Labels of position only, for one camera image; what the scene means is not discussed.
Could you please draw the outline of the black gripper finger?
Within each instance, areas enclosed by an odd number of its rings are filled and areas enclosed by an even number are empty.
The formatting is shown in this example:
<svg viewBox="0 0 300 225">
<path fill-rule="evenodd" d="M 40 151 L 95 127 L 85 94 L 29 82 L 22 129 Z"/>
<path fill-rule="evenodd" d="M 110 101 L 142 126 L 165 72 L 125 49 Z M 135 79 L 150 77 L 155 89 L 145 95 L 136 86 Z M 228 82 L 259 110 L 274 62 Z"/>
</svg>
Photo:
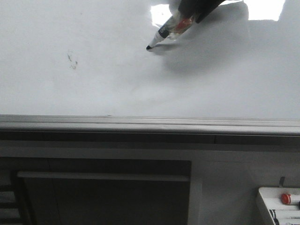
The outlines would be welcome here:
<svg viewBox="0 0 300 225">
<path fill-rule="evenodd" d="M 196 14 L 196 5 L 200 0 L 182 0 L 179 4 L 178 11 L 184 18 L 190 18 Z"/>
<path fill-rule="evenodd" d="M 223 2 L 224 0 L 200 0 L 196 5 L 195 22 L 200 23 Z"/>
</svg>

